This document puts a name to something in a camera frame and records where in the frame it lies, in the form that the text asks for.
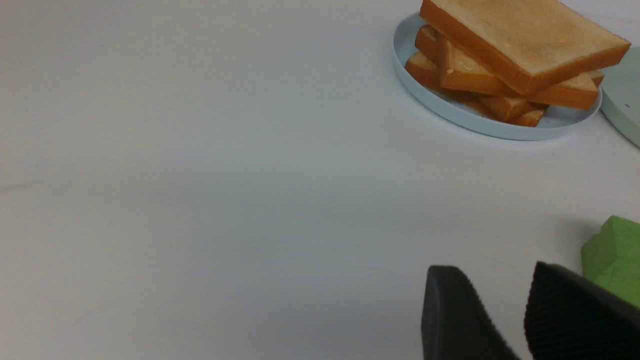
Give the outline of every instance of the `ridged rubber pad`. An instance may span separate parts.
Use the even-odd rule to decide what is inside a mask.
[[[524,326],[535,360],[640,359],[640,311],[559,265],[536,265]]]
[[[517,360],[498,333],[467,276],[431,266],[422,308],[424,360]]]

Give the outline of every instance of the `green sponge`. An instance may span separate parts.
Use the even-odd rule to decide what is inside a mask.
[[[610,217],[582,247],[582,274],[640,307],[640,224]]]

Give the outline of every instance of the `light blue plate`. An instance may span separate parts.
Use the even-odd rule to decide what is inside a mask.
[[[602,102],[602,91],[598,92],[598,99],[588,111],[550,106],[537,127],[525,127],[479,116],[474,110],[459,104],[447,96],[433,92],[418,84],[404,69],[407,59],[418,50],[415,48],[415,36],[418,29],[425,25],[424,20],[415,13],[402,20],[394,34],[394,67],[400,81],[409,92],[424,106],[441,117],[461,127],[478,133],[511,140],[542,140],[564,135],[579,122],[595,114]]]
[[[602,72],[602,112],[622,135],[640,147],[640,48],[632,47],[620,64]]]

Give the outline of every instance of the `bread slice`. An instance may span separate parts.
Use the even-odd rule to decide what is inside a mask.
[[[420,16],[522,95],[615,65],[630,47],[557,0],[423,0]]]
[[[455,46],[443,34],[437,33],[436,37],[442,65],[440,83],[443,87],[481,94],[519,97],[507,84]],[[523,98],[541,104],[588,110],[598,98],[598,88],[589,75],[582,73]]]
[[[418,51],[411,55],[404,68],[420,85],[449,96],[453,101],[476,110],[480,116],[498,120],[491,110],[476,99],[474,94],[442,88],[440,86],[440,69],[438,65],[422,52]]]
[[[524,113],[540,109],[540,105],[533,104],[525,99],[504,96],[479,96],[478,99],[487,108],[491,109],[498,119],[508,122]]]
[[[589,71],[587,75],[589,75],[596,86],[600,86],[600,84],[602,84],[602,80],[604,80],[604,73],[600,70]]]
[[[427,56],[434,63],[438,63],[439,60],[439,48],[436,40],[440,35],[429,25],[425,25],[418,30],[418,34],[415,38],[416,47],[421,53]],[[490,97],[490,96],[478,96],[481,103],[487,106],[501,121],[509,121],[515,117],[518,117],[528,111],[535,110],[539,106],[534,106],[525,99],[517,99],[514,97]]]
[[[543,109],[529,111],[509,121],[509,124],[536,127],[538,126],[540,119],[542,119],[542,117],[544,116],[546,110],[547,110],[546,108],[543,108]]]
[[[440,65],[436,31],[431,26],[425,25],[418,30],[418,35],[415,36],[415,48],[425,54],[429,60]]]
[[[500,121],[498,116],[496,116],[491,111],[491,109],[489,109],[481,101],[479,101],[474,96],[474,94],[457,92],[454,90],[442,88],[440,86],[440,69],[433,61],[431,61],[425,54],[421,53],[420,51],[412,55],[409,60],[407,60],[404,68],[422,86],[425,86],[426,88],[430,88],[431,90],[435,90],[437,92],[443,92],[460,104],[475,110],[482,117]],[[536,127],[540,119],[542,119],[545,110],[546,109],[536,109],[529,111],[519,117],[515,117],[514,119],[510,120],[509,124]]]

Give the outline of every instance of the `table surface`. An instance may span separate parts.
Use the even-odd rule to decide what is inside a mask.
[[[584,11],[639,41],[618,2]],[[535,262],[640,219],[640,151],[601,115],[527,143],[423,108],[391,64],[418,8],[1,3],[2,358],[418,360],[454,264],[530,359]]]

